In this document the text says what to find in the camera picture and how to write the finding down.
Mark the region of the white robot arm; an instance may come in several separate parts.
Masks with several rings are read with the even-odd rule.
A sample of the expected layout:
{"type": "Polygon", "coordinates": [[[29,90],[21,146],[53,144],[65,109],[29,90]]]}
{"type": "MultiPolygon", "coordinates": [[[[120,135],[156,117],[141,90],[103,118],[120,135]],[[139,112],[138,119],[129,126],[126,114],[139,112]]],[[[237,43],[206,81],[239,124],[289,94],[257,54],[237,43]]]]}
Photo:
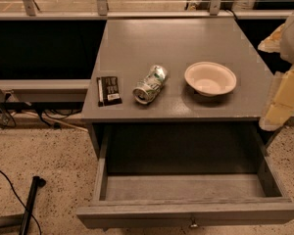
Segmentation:
{"type": "Polygon", "coordinates": [[[294,12],[258,45],[258,49],[278,53],[283,61],[291,65],[286,73],[275,73],[267,105],[259,121],[262,130],[274,131],[294,114],[294,12]]]}

